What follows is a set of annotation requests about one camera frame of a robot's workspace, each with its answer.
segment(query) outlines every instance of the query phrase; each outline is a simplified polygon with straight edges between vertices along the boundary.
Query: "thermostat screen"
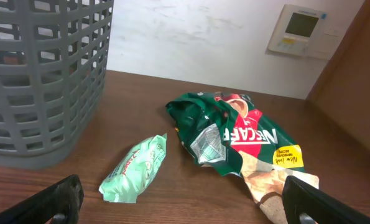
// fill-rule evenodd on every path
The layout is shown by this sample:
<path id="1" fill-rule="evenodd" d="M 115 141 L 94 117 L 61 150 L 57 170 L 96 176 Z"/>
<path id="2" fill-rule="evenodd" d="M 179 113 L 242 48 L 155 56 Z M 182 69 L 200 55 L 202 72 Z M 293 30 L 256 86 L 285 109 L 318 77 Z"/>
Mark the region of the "thermostat screen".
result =
<path id="1" fill-rule="evenodd" d="M 319 18 L 317 17 L 293 13 L 285 32 L 288 34 L 310 37 L 318 20 Z"/>

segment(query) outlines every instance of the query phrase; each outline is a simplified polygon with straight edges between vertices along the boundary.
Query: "thermostat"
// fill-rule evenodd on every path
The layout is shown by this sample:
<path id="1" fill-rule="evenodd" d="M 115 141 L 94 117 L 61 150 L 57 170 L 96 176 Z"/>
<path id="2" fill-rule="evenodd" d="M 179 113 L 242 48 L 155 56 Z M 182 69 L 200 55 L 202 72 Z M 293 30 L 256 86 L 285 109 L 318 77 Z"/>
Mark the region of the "thermostat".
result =
<path id="1" fill-rule="evenodd" d="M 292 55 L 308 55 L 326 16 L 325 12 L 286 4 L 267 48 Z"/>

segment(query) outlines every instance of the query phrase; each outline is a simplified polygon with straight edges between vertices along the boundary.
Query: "plastic wrapper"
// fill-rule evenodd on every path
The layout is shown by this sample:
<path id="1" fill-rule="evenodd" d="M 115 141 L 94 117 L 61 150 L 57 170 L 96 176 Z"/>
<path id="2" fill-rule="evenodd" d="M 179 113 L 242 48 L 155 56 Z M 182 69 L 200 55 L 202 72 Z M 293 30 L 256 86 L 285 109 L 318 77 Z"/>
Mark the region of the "plastic wrapper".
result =
<path id="1" fill-rule="evenodd" d="M 272 222 L 287 223 L 281 194 L 288 175 L 318 188 L 318 177 L 304 171 L 300 146 L 256 109 L 249 96 L 187 93 L 166 107 L 195 163 L 243 177 Z"/>
<path id="2" fill-rule="evenodd" d="M 134 146 L 100 185 L 103 200 L 136 203 L 165 158 L 166 141 L 167 134 L 157 135 Z"/>

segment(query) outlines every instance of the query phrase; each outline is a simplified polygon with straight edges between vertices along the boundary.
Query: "laundry basket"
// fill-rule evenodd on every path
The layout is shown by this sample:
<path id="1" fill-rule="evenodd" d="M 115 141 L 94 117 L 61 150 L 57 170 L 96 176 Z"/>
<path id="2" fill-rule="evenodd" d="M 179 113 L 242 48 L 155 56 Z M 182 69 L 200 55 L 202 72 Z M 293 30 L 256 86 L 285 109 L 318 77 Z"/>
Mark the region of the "laundry basket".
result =
<path id="1" fill-rule="evenodd" d="M 104 89 L 113 1 L 0 0 L 0 165 L 52 166 Z"/>

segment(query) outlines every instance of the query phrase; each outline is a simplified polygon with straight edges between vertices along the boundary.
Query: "wall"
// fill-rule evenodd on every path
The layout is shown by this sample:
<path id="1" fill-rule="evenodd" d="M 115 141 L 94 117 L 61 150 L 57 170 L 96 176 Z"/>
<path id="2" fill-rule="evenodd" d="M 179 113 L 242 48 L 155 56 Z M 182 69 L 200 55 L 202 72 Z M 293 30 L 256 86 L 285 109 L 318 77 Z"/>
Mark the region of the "wall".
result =
<path id="1" fill-rule="evenodd" d="M 342 30 L 363 0 L 116 0 L 108 69 L 306 98 L 327 60 L 266 48 L 284 4 Z"/>
<path id="2" fill-rule="evenodd" d="M 370 15 L 328 76 L 311 101 L 370 149 Z"/>

